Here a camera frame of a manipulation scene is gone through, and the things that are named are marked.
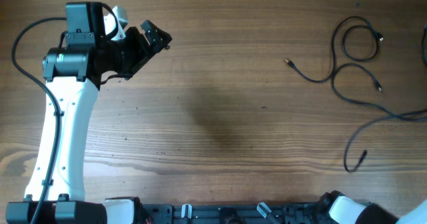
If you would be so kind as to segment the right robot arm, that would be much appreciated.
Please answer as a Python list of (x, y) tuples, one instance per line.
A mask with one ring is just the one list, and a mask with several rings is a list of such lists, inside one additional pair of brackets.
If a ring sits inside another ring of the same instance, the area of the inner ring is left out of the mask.
[(339, 224), (426, 224), (426, 201), (408, 214), (397, 217), (376, 203), (361, 204), (339, 191), (324, 193), (314, 216), (325, 213)]

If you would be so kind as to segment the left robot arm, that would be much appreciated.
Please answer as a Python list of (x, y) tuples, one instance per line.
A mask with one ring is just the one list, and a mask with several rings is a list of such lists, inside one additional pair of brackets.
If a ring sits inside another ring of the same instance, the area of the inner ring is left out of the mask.
[(131, 79), (169, 48), (171, 35), (151, 21), (129, 27), (123, 11), (102, 2), (66, 4), (64, 31), (43, 58), (36, 84), (46, 94), (35, 169), (21, 202), (10, 202), (8, 223), (149, 223), (137, 197), (85, 200), (83, 162), (91, 112), (100, 87)]

